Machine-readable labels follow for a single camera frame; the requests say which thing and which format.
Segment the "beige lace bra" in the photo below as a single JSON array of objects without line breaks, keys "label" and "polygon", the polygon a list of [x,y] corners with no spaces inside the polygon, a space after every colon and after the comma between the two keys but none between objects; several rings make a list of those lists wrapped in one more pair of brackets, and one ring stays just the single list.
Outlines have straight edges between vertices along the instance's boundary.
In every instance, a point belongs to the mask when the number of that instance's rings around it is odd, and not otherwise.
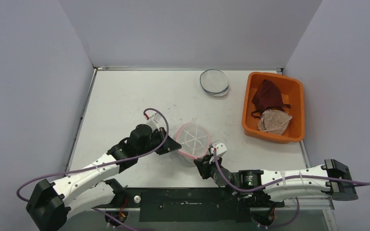
[{"label": "beige lace bra", "polygon": [[258,130],[276,135],[282,135],[292,116],[281,110],[266,110],[262,113],[258,122]]}]

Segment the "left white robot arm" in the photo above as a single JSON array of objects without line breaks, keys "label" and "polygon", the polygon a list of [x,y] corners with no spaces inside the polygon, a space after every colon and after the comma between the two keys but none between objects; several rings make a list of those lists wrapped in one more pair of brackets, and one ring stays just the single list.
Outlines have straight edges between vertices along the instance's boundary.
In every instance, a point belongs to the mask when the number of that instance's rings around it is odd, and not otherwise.
[{"label": "left white robot arm", "polygon": [[181,149],[163,127],[140,124],[95,160],[86,171],[43,179],[32,192],[26,211],[41,231],[57,231],[72,216],[99,205],[120,207],[130,202],[125,188],[113,178],[138,162],[141,155]]}]

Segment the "pink-trimmed mesh laundry bag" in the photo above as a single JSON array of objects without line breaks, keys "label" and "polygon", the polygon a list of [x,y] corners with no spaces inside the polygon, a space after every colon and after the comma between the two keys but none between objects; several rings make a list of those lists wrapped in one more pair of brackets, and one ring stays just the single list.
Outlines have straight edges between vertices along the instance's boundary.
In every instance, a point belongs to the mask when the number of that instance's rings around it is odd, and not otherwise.
[{"label": "pink-trimmed mesh laundry bag", "polygon": [[194,167],[194,160],[207,154],[211,135],[202,125],[189,122],[178,129],[174,140],[181,148],[172,157],[184,167]]}]

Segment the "red bra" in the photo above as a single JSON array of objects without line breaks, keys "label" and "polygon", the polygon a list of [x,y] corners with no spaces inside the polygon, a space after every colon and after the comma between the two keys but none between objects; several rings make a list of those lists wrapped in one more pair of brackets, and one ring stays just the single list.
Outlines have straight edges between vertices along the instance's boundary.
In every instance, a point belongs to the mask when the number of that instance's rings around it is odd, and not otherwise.
[{"label": "red bra", "polygon": [[281,110],[285,111],[285,108],[290,108],[290,104],[283,102],[281,91],[279,88],[270,80],[263,80],[253,96],[252,103],[256,110],[251,112],[253,118],[260,118],[255,115],[256,113],[262,114],[266,110]]}]

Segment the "blue-trimmed mesh laundry bag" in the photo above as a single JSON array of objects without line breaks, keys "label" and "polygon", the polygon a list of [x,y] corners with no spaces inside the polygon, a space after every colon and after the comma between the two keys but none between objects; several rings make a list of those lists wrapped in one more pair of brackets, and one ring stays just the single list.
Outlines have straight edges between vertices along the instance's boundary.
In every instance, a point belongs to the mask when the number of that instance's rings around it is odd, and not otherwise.
[{"label": "blue-trimmed mesh laundry bag", "polygon": [[199,76],[202,89],[214,97],[223,97],[229,90],[229,82],[224,72],[217,69],[208,69]]}]

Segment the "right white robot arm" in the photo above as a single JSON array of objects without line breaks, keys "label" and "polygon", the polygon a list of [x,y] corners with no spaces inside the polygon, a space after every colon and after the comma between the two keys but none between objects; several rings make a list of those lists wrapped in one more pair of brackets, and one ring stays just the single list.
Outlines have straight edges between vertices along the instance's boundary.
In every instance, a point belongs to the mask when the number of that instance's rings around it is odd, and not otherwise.
[{"label": "right white robot arm", "polygon": [[221,165],[222,159],[207,155],[195,159],[201,177],[212,179],[228,195],[254,201],[258,206],[281,203],[303,196],[328,196],[336,201],[358,199],[357,183],[349,167],[335,159],[299,170],[240,170],[230,172]]}]

